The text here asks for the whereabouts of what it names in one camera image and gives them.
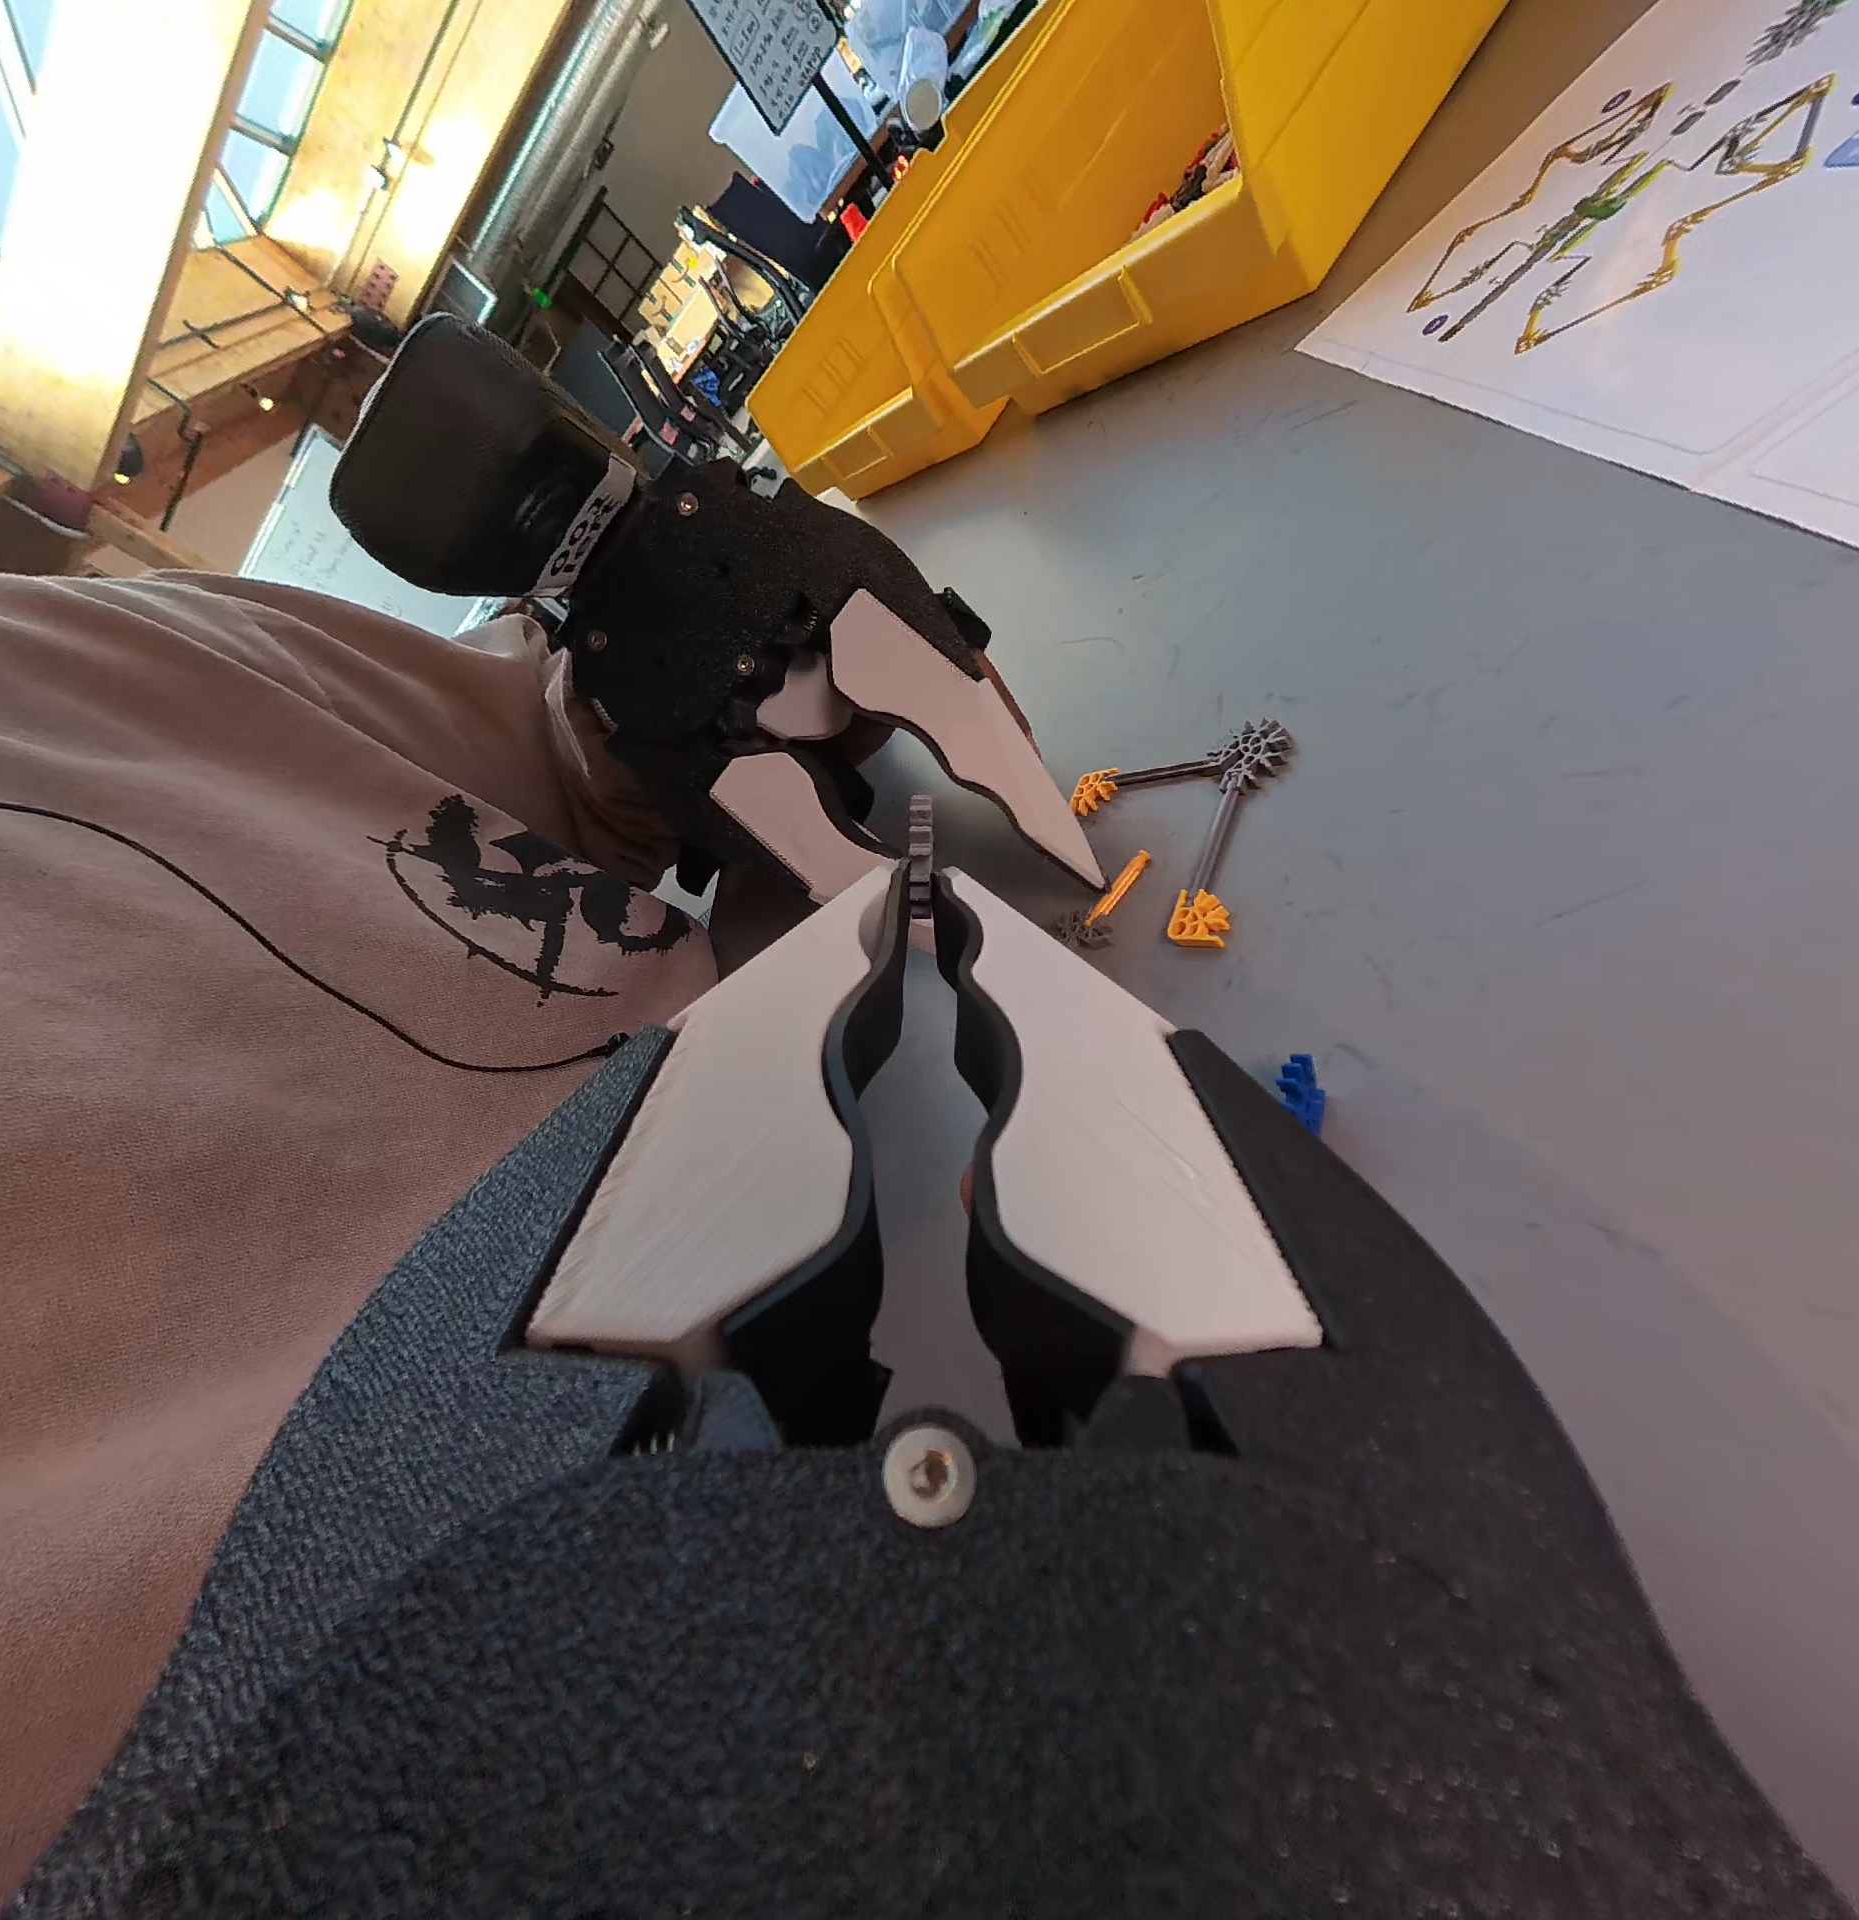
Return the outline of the white instruction sheet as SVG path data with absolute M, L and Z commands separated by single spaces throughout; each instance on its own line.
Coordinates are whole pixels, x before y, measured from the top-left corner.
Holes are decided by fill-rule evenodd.
M 1859 546 L 1859 0 L 1643 9 L 1299 356 Z

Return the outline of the person's left forearm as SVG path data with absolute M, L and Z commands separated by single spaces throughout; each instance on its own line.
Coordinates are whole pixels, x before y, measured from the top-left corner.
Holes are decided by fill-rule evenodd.
M 682 857 L 682 833 L 640 771 L 614 759 L 614 721 L 573 692 L 573 657 L 556 651 L 520 606 L 455 628 L 454 643 L 462 657 L 501 657 L 512 686 L 526 686 L 526 738 L 571 819 L 562 847 L 652 892 Z

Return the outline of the yellow parts bin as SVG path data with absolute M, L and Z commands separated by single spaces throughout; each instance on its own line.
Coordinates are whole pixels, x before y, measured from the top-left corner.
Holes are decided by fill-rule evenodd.
M 1033 41 L 1033 9 L 1015 9 L 1015 34 L 966 83 L 944 141 L 910 160 L 868 237 L 850 253 L 771 375 L 750 389 L 750 424 L 808 494 L 891 494 L 944 455 L 966 455 L 1006 415 L 1006 404 L 966 404 L 951 356 L 932 330 L 922 292 L 910 292 L 904 270 L 922 262 L 916 242 L 944 203 L 944 179 L 959 175 L 1000 88 L 1027 69 Z
M 922 229 L 966 404 L 1061 406 L 1325 285 L 1505 0 L 1044 9 Z M 1134 237 L 1236 131 L 1245 179 Z

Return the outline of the cluttered background desk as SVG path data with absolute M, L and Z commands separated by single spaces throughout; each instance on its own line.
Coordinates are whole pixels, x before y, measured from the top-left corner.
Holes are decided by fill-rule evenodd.
M 966 88 L 1006 62 L 1044 0 L 850 0 L 838 106 L 873 108 L 873 156 L 897 170 L 944 141 Z

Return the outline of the grey desk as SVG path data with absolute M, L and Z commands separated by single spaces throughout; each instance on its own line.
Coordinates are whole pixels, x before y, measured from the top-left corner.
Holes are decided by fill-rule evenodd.
M 1196 348 L 861 513 L 1061 778 L 1299 738 L 1236 944 L 1097 956 L 1267 1073 L 1476 1289 L 1679 1662 L 1859 1905 L 1859 555 L 1299 356 Z

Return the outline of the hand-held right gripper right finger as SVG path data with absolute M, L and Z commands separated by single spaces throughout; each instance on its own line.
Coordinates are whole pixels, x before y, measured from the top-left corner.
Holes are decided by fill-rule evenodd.
M 975 1147 L 966 1296 L 1015 1421 L 1088 1421 L 1120 1381 L 1316 1350 L 1221 1097 L 1146 1001 L 1044 939 L 975 874 L 938 874 L 938 974 L 959 994 Z

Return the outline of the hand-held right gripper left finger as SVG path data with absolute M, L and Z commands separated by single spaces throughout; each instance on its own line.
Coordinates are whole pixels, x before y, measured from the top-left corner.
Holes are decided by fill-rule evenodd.
M 526 1350 L 741 1372 L 771 1421 L 873 1421 L 891 1368 L 861 1097 L 904 1042 L 910 870 L 698 994 L 562 1227 Z

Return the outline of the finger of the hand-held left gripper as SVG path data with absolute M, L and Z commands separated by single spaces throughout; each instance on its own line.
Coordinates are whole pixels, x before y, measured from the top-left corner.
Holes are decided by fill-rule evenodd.
M 750 833 L 812 899 L 838 899 L 868 874 L 882 874 L 882 847 L 861 842 L 861 828 L 838 828 L 824 811 L 824 790 L 794 751 L 738 759 L 714 778 L 714 811 Z
M 1102 890 L 1102 857 L 1088 852 L 1084 819 L 1070 811 L 1061 784 L 1045 778 L 1044 751 L 1022 738 L 994 679 L 975 679 L 873 592 L 850 599 L 824 657 L 857 715 L 916 738 L 944 765 L 944 778 L 975 796 L 994 796 L 1033 852 L 1045 852 L 1084 890 Z

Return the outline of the black-framed sign board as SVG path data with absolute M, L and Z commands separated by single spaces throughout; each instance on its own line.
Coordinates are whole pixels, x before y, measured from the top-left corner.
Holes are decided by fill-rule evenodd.
M 838 22 L 816 0 L 685 0 L 685 15 L 771 131 L 794 122 L 838 51 Z

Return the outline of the pile of toy parts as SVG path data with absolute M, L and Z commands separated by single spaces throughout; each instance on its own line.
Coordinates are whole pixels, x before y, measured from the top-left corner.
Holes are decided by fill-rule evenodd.
M 1245 179 L 1245 156 L 1236 156 L 1236 131 L 1221 122 L 1221 131 L 1190 160 L 1190 175 L 1177 175 L 1164 194 L 1150 194 L 1150 208 L 1138 217 L 1134 237 L 1150 237 L 1161 220 L 1202 208 L 1202 203 L 1221 194 L 1227 179 Z

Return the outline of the white whiteboard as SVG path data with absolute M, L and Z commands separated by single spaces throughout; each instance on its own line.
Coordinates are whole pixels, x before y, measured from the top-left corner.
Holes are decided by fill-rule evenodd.
M 399 580 L 335 513 L 338 447 L 306 424 L 284 483 L 245 555 L 245 580 L 316 592 L 354 610 L 421 626 L 407 580 Z

